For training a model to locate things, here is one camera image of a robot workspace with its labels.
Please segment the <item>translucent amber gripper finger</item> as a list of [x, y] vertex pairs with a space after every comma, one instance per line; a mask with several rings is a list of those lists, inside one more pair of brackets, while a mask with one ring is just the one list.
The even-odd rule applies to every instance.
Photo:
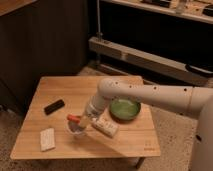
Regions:
[[87, 116], [82, 116], [80, 118], [80, 122], [78, 123], [78, 125], [81, 127], [81, 128], [86, 128], [89, 124], [91, 123], [91, 119]]

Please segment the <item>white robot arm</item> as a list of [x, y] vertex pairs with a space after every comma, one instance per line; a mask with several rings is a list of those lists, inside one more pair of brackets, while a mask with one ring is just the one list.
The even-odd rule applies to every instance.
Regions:
[[100, 117], [109, 103], [123, 98], [198, 118], [190, 171], [213, 171], [213, 88], [192, 86], [136, 85], [104, 78], [87, 103], [79, 126], [85, 129]]

